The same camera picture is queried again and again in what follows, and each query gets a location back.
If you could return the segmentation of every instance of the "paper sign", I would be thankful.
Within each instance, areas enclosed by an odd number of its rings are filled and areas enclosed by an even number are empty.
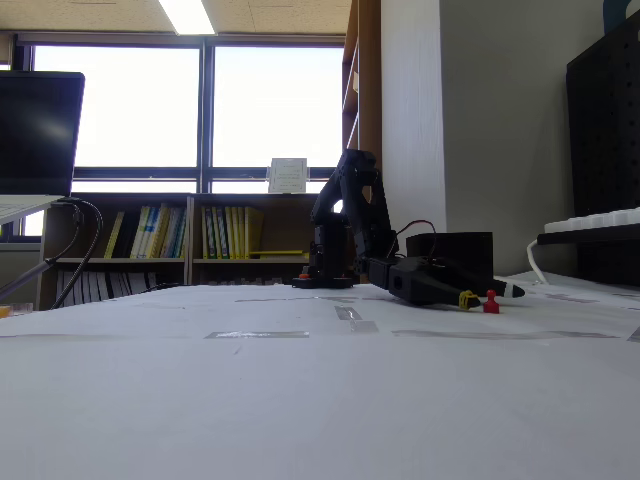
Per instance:
[[[269,193],[305,193],[306,191],[306,158],[274,158],[271,160]]]

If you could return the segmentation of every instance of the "window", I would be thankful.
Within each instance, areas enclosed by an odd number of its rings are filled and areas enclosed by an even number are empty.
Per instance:
[[[336,166],[341,48],[217,47],[215,59],[214,167]]]
[[[307,192],[316,193],[340,158],[339,39],[266,47],[197,37],[154,37],[149,46],[140,43],[147,36],[129,37],[135,46],[119,35],[99,45],[57,38],[18,45],[25,68],[86,77],[73,192],[196,193],[202,180],[214,193],[266,193],[265,181],[247,179],[264,178],[272,158],[294,157],[307,158]],[[22,234],[41,235],[42,221],[42,212],[28,216]]]
[[[196,193],[196,182],[73,182],[74,193]]]
[[[77,167],[195,167],[200,52],[36,47],[35,69],[86,77]]]

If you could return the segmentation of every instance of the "white cable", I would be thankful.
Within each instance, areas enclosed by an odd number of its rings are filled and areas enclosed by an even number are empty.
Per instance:
[[[538,241],[534,240],[527,247],[527,257],[529,257],[529,265],[531,265],[531,268],[533,268],[533,271],[536,272],[536,275],[538,275],[538,278],[540,279],[540,281],[545,285],[549,285],[549,282],[547,282],[547,279],[544,277],[542,270],[538,268],[538,265],[536,264],[536,261],[533,258],[533,247],[535,247],[536,245],[538,245]]]

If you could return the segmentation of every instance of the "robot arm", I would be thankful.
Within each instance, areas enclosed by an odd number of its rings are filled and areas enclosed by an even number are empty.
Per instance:
[[[346,246],[348,226],[356,246],[354,272],[391,294],[416,305],[443,303],[473,308],[480,301],[472,292],[504,292],[503,282],[481,279],[445,259],[399,259],[396,232],[391,229],[387,201],[375,157],[368,152],[345,150],[336,171],[320,192],[311,220],[316,225],[309,266],[297,288],[349,288]],[[371,201],[363,189],[370,188]],[[342,213],[333,212],[339,200]]]

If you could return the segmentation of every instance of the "table surface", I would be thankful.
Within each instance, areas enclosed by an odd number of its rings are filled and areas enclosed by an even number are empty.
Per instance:
[[[2,320],[2,477],[637,478],[640,294],[529,278],[501,315],[238,286]]]

